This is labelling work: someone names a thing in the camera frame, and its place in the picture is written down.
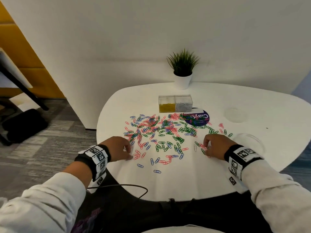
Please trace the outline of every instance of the purple sticker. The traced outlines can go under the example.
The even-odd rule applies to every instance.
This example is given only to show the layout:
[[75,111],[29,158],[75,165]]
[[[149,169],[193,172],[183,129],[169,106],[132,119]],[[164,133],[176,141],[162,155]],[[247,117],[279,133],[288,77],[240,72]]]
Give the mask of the purple sticker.
[[203,113],[183,114],[184,120],[192,126],[204,126],[210,120],[208,113],[203,110]]

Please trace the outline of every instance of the person's left arm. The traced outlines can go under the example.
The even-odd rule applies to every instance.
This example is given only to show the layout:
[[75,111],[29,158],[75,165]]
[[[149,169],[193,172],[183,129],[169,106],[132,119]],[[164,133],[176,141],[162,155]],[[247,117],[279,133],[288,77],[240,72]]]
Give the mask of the person's left arm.
[[[110,161],[131,158],[130,144],[122,137],[111,137],[101,145],[107,149]],[[83,159],[81,155],[63,172],[5,203],[0,208],[0,232],[70,232],[87,186],[103,173],[103,169],[97,173],[96,163],[91,164],[87,156]]]

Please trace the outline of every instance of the wristband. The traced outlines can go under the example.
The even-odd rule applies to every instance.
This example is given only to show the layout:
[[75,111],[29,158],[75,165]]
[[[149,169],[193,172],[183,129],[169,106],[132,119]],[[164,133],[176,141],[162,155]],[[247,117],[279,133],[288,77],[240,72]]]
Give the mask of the wristband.
[[103,175],[110,160],[109,149],[102,144],[90,146],[86,150],[80,151],[75,158],[75,161],[83,162],[90,168],[93,181]]
[[252,162],[263,159],[263,157],[252,149],[236,144],[227,150],[224,159],[229,163],[229,171],[242,180],[243,169]]

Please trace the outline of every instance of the yellow wall panel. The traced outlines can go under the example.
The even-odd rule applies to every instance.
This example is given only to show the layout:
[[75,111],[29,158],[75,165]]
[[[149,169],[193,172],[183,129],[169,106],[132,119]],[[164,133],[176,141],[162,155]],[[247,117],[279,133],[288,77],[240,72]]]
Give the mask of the yellow wall panel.
[[0,23],[14,23],[10,14],[7,12],[5,7],[0,2]]
[[[65,98],[46,69],[21,68],[33,88],[29,90],[39,98]],[[19,88],[0,88],[0,97],[14,97],[22,93]]]
[[0,24],[0,47],[19,68],[44,68],[16,24]]

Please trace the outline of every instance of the hand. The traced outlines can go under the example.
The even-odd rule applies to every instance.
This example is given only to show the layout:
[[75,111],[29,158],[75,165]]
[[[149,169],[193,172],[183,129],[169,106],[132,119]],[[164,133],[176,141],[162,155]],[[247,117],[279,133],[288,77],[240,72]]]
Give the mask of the hand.
[[225,160],[224,155],[226,151],[232,146],[236,145],[230,138],[220,134],[208,134],[204,137],[204,146],[207,147],[211,141],[210,149],[205,150],[205,155]]
[[111,162],[123,159],[129,160],[132,158],[129,154],[131,152],[131,145],[129,141],[123,137],[113,136],[100,144],[108,147],[111,155]]

